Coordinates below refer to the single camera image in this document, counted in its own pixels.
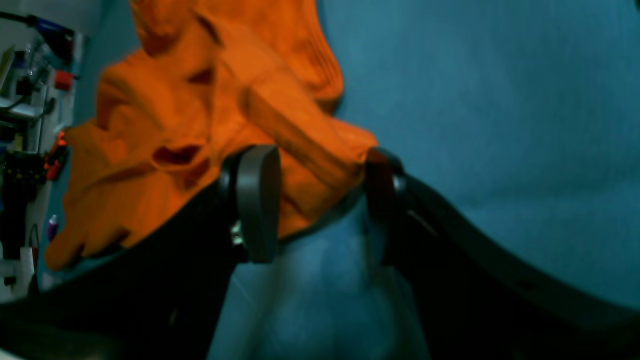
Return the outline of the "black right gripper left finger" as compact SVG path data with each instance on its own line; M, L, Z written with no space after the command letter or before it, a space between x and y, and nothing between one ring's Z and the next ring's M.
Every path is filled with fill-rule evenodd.
M215 182L105 264L1 305L1 353L19 360L203 360L238 264L277 253L281 156L252 145Z

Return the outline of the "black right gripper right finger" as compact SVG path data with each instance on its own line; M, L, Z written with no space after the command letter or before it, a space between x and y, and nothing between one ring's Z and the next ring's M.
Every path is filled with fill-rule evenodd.
M639 312L499 246L383 148L366 155L374 255L408 282L433 360L637 360Z

